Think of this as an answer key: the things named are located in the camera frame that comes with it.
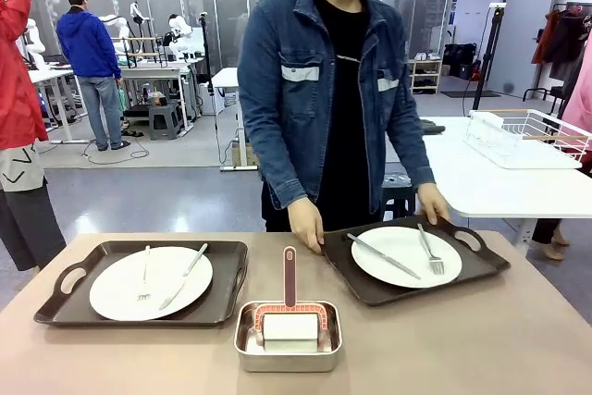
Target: man's left hand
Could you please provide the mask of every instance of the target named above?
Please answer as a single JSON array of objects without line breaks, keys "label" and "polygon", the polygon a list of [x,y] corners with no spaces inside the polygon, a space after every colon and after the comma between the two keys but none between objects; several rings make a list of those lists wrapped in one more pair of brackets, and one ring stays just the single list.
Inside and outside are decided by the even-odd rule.
[{"label": "man's left hand", "polygon": [[422,211],[427,215],[430,224],[435,226],[438,223],[438,216],[450,221],[448,203],[436,184],[420,185],[417,189],[417,196],[419,202],[422,203]]}]

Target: blue jacket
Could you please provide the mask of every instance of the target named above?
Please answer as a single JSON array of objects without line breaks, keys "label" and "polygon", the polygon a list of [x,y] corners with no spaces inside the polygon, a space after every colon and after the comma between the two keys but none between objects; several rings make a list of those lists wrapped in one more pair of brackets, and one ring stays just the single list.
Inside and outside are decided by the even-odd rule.
[{"label": "blue jacket", "polygon": [[[385,132],[414,187],[434,182],[434,176],[409,91],[401,15],[377,0],[364,2],[370,25],[358,84],[369,209],[375,212],[385,175]],[[261,0],[253,9],[239,63],[240,104],[247,136],[277,209],[303,196],[313,202],[318,197],[334,100],[335,61],[314,0]]]},{"label": "blue jacket", "polygon": [[60,18],[55,30],[74,74],[84,78],[121,78],[111,37],[94,14],[74,6]]}]

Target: white pocket flap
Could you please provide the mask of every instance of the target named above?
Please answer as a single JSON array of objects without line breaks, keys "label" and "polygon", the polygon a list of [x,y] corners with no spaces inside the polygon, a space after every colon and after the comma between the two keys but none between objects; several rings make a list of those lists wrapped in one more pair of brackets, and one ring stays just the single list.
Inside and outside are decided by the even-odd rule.
[{"label": "white pocket flap", "polygon": [[385,92],[387,90],[391,90],[393,88],[397,88],[399,86],[399,80],[391,80],[391,79],[379,79],[378,80],[378,91]]},{"label": "white pocket flap", "polygon": [[320,72],[319,67],[289,68],[281,66],[282,78],[291,82],[303,82],[305,80],[317,82]]}]

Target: jacket cuff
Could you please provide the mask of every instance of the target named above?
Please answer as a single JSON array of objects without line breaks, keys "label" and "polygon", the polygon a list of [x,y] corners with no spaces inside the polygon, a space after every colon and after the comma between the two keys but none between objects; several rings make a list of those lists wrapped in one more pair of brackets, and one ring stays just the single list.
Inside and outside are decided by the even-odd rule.
[{"label": "jacket cuff", "polygon": [[436,183],[436,180],[434,179],[434,172],[430,167],[419,167],[413,172],[413,174],[412,172],[407,173],[409,174],[414,190],[417,190],[422,184]]},{"label": "jacket cuff", "polygon": [[302,184],[297,179],[289,180],[288,182],[282,184],[281,186],[277,187],[277,189],[273,190],[273,193],[276,195],[277,200],[279,201],[279,206],[277,206],[277,202],[273,202],[276,210],[283,210],[294,201],[307,196]]}]

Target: silver fork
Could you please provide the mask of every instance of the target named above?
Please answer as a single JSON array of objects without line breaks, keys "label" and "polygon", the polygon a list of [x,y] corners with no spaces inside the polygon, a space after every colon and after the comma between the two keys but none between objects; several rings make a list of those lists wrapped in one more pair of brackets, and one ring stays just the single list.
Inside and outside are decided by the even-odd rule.
[{"label": "silver fork", "polygon": [[150,259],[150,246],[147,245],[144,250],[144,274],[142,276],[142,293],[138,295],[138,301],[146,301],[150,299],[150,291],[148,291],[148,260]]},{"label": "silver fork", "polygon": [[425,254],[427,254],[427,257],[429,258],[429,266],[431,267],[432,272],[434,272],[434,275],[444,275],[444,261],[442,261],[442,258],[434,256],[432,249],[429,248],[429,241],[424,232],[424,227],[421,224],[417,224],[417,228],[419,228],[419,232],[421,233],[422,247],[424,247]]}]

